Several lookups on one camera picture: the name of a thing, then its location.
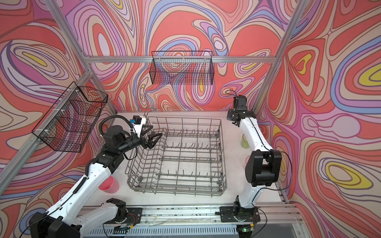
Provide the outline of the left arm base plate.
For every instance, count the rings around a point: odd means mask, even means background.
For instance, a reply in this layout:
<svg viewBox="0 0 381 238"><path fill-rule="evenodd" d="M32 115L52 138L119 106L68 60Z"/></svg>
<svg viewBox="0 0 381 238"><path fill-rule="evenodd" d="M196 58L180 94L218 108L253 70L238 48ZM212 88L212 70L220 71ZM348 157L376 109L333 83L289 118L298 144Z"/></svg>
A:
<svg viewBox="0 0 381 238"><path fill-rule="evenodd" d="M127 208L126 212L117 214L116 218L105 222L105 224L118 224L120 226L123 224L128 226L139 224L141 221L142 211L143 209L141 207Z"/></svg>

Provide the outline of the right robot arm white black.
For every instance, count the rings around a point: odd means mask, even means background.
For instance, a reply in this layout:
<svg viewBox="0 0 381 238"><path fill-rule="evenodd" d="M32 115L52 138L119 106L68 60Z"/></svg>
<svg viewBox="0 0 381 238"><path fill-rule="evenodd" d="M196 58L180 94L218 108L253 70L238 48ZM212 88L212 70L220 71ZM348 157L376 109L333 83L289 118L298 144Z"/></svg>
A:
<svg viewBox="0 0 381 238"><path fill-rule="evenodd" d="M252 150L245 165L248 184L237 196L240 208L251 209L255 207L262 192L271 190L271 186L278 181L282 155L266 141L256 115L248 110L245 96L234 96L233 108L228 110L227 120L241 129Z"/></svg>

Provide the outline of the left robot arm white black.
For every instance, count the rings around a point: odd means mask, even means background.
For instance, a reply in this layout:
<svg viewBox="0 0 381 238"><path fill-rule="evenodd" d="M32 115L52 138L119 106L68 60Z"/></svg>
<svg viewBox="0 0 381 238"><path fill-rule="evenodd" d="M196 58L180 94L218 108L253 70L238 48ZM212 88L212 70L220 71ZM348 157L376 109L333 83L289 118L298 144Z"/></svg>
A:
<svg viewBox="0 0 381 238"><path fill-rule="evenodd" d="M33 238L83 238L108 221L123 223L126 220L126 203L116 198L108 199L83 216L79 216L79 212L99 186L127 159L126 152L140 146L152 149L163 136L162 133L150 134L152 126L129 126L130 132L121 126L112 126L101 133L105 145L86 164L81 179L47 211L37 212L30 218L29 230Z"/></svg>

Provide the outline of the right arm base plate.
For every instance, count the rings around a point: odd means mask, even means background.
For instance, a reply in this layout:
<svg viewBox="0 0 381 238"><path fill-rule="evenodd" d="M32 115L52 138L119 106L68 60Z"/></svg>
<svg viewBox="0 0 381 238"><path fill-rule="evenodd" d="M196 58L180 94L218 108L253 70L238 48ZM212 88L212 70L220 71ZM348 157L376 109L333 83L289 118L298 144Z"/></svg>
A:
<svg viewBox="0 0 381 238"><path fill-rule="evenodd" d="M215 215L220 217L222 223L244 223L252 222L254 224L261 221L257 208L236 208L233 206L221 206Z"/></svg>

